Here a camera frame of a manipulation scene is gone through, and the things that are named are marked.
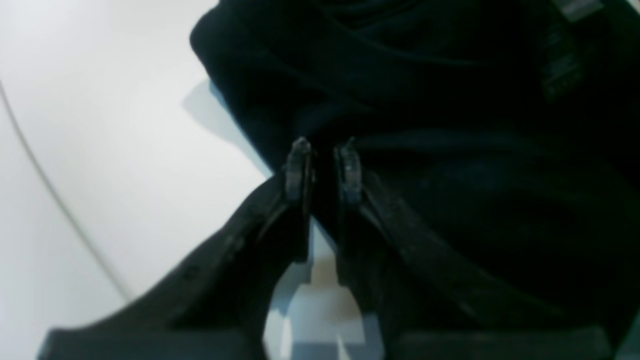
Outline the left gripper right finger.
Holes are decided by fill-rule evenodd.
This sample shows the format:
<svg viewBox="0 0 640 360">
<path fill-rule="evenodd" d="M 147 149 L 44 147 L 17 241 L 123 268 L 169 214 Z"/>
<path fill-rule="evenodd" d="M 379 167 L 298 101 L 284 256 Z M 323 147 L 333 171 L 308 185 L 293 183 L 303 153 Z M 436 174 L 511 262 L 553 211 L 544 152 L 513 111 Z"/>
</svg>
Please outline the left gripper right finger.
<svg viewBox="0 0 640 360">
<path fill-rule="evenodd" d="M 570 317 L 519 291 L 459 254 L 394 194 L 378 174 L 362 166 L 351 141 L 333 150 L 339 198 L 339 244 L 365 223 L 398 254 L 423 284 L 437 290 L 477 332 L 413 332 L 386 349 L 393 360 L 610 360 L 613 350 L 601 326 L 570 326 Z"/>
</svg>

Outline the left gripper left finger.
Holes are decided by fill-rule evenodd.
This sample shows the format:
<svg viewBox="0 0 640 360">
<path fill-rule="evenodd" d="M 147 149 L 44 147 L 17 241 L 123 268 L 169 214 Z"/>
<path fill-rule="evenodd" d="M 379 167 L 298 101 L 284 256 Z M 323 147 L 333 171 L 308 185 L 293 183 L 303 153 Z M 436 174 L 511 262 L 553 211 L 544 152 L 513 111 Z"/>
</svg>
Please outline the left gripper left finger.
<svg viewBox="0 0 640 360">
<path fill-rule="evenodd" d="M 94 324 L 51 330 L 39 360 L 265 360 L 275 286 L 309 255 L 313 160 L 295 140 L 282 169 L 150 291 Z"/>
</svg>

